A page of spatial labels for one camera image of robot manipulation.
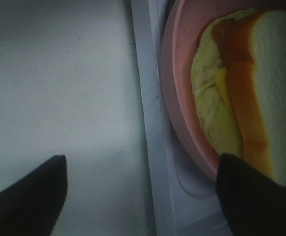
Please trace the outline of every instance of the white bread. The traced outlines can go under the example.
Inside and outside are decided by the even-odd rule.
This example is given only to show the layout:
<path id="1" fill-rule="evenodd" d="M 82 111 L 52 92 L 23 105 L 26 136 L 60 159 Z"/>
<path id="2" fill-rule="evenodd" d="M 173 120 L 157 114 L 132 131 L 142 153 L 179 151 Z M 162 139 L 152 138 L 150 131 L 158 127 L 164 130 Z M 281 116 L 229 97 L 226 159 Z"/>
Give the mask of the white bread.
<path id="1" fill-rule="evenodd" d="M 286 185 L 286 12 L 239 20 L 227 34 L 228 88 L 246 162 Z"/>
<path id="2" fill-rule="evenodd" d="M 218 86 L 218 82 L 223 83 L 219 78 L 226 67 L 212 37 L 212 29 L 224 19 L 240 19 L 255 12 L 255 9 L 239 10 L 210 23 L 201 36 L 193 60 L 191 82 L 197 117 L 208 141 L 218 154 L 231 153 L 243 157 L 243 141 L 234 112 L 226 105 L 223 99 L 225 96 L 220 93 L 219 88 L 225 90 L 226 87 Z"/>

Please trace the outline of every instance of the pink plate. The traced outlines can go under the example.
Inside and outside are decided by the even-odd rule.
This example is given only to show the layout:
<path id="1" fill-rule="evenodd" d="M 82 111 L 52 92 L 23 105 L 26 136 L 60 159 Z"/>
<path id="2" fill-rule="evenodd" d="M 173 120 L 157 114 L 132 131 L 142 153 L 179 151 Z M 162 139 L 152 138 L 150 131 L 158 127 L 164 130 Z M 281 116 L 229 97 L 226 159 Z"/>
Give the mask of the pink plate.
<path id="1" fill-rule="evenodd" d="M 191 65 L 196 41 L 208 21 L 239 9 L 285 9 L 286 0 L 180 0 L 166 23 L 161 46 L 161 88 L 172 125 L 194 162 L 215 180 L 219 156 L 196 116 Z"/>

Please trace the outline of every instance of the white countertop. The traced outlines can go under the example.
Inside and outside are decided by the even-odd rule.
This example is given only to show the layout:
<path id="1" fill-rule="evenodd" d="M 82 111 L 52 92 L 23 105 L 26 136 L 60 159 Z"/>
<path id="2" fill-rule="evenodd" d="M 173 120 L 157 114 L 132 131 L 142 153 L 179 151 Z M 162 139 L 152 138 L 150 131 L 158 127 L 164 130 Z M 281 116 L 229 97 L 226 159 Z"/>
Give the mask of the white countertop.
<path id="1" fill-rule="evenodd" d="M 0 1 L 0 191 L 55 154 L 54 236 L 155 230 L 128 0 Z"/>

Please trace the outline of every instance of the sandwich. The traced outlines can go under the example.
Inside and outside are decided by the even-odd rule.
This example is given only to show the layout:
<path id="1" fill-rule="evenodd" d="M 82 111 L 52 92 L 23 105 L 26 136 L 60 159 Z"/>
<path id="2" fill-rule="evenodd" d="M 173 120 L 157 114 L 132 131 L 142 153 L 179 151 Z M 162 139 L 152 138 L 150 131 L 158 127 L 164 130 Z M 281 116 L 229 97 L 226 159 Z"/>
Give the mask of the sandwich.
<path id="1" fill-rule="evenodd" d="M 191 83 L 215 151 L 286 186 L 286 11 L 239 10 L 210 22 Z"/>

